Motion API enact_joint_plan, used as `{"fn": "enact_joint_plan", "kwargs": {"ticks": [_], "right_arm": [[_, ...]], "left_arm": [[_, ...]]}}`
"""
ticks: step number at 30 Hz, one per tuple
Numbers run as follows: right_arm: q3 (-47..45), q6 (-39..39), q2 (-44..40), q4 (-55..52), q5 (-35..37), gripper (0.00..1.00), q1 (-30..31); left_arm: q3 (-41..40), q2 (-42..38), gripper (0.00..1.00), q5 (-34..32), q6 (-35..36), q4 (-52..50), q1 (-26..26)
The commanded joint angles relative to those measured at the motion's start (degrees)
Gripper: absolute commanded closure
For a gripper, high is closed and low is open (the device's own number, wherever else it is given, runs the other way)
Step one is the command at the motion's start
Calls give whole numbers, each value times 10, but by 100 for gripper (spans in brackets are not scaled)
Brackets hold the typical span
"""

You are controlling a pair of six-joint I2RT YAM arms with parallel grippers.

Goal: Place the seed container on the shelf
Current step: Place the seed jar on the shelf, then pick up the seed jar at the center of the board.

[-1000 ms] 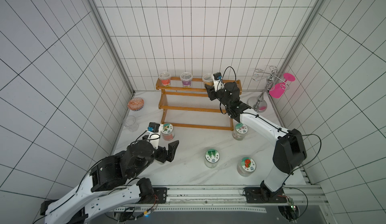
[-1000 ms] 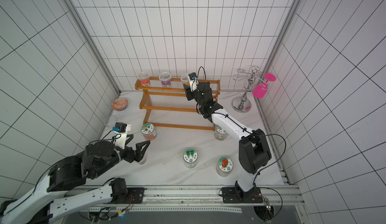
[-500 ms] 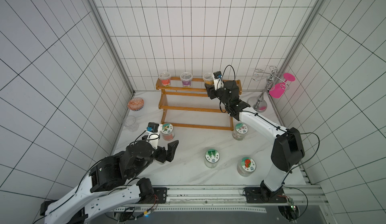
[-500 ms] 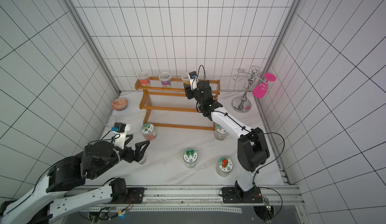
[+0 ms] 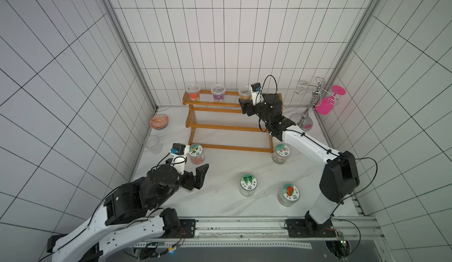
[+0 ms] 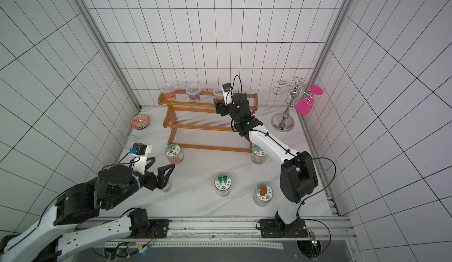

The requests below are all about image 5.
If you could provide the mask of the small container brown seeds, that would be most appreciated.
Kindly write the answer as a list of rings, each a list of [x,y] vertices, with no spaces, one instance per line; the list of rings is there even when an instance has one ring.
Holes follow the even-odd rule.
[[[242,86],[238,90],[239,99],[242,100],[251,100],[252,98],[252,90],[250,86]]]

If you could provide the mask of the small container purple seeds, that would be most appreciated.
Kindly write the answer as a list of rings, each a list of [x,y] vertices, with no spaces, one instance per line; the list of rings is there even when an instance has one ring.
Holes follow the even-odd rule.
[[[222,84],[215,84],[211,88],[211,93],[215,102],[223,102],[226,93],[226,88]]]

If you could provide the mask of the orange wooden two-tier shelf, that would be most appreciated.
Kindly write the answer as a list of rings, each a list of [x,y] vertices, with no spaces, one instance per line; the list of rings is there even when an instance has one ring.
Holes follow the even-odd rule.
[[[273,138],[258,126],[257,116],[242,114],[239,93],[227,91],[222,102],[215,102],[208,90],[197,100],[185,92],[182,104],[188,106],[186,127],[191,129],[189,144],[207,149],[272,153]]]

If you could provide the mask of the small container red seeds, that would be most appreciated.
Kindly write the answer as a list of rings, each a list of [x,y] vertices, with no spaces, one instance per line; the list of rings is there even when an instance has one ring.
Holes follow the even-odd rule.
[[[190,100],[197,101],[200,99],[201,87],[198,84],[189,84],[186,87],[186,93]]]

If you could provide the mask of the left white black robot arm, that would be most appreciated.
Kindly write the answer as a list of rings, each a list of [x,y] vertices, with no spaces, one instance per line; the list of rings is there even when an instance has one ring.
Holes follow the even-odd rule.
[[[100,262],[146,239],[181,240],[184,229],[175,209],[163,209],[152,218],[145,215],[158,210],[180,187],[201,189],[208,168],[203,164],[195,172],[179,173],[173,165],[164,164],[121,185],[80,227],[69,234],[51,236],[48,257],[53,262]]]

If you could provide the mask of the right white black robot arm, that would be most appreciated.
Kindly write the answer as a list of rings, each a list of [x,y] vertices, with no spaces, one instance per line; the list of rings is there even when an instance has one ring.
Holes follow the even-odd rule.
[[[339,205],[360,184],[358,159],[349,151],[339,152],[322,144],[283,116],[278,94],[254,92],[250,100],[239,99],[239,104],[244,115],[258,116],[271,136],[297,149],[323,170],[320,195],[304,216],[304,232],[309,236],[316,235],[331,222]]]

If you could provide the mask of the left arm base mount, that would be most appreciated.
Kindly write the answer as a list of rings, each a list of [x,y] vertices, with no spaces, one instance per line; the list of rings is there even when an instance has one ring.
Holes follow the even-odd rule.
[[[177,223],[166,222],[163,235],[159,238],[194,238],[196,231],[195,219],[182,219]]]

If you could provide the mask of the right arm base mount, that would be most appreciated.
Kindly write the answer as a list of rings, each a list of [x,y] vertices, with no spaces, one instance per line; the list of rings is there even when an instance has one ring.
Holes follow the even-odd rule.
[[[327,224],[316,225],[303,218],[286,219],[284,228],[288,232],[289,238],[336,238],[336,232]]]

